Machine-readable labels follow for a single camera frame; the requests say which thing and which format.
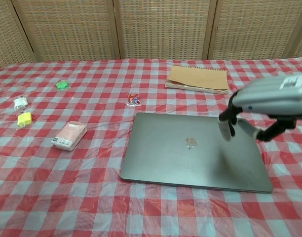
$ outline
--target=pink pouch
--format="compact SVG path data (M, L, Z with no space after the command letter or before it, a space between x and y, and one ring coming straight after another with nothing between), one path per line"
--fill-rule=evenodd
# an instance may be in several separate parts
M73 151L86 132L84 123L71 121L62 128L51 143L61 150Z

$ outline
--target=laptop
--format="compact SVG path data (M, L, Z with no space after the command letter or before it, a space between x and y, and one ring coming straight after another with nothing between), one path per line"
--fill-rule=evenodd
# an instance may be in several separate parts
M121 169L125 181L271 193L255 141L239 126L227 142L215 117L137 113Z

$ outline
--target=spiral notebook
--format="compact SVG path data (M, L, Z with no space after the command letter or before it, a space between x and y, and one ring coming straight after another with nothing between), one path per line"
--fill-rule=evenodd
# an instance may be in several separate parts
M167 77L165 87L227 94L227 71L174 65Z

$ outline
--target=label sticker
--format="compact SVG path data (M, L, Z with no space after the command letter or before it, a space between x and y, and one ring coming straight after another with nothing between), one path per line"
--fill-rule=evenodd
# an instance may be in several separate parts
M280 85L281 89L291 88L291 87L300 87L302 85L302 75L295 75L286 77Z
M63 146L69 146L72 143L72 141L60 137L54 138L53 141L57 142L58 145L63 145Z

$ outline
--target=yellow object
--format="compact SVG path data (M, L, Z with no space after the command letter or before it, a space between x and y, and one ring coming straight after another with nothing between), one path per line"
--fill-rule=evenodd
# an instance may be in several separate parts
M20 127L25 127L32 122L32 114L30 112L25 112L17 116L17 125Z

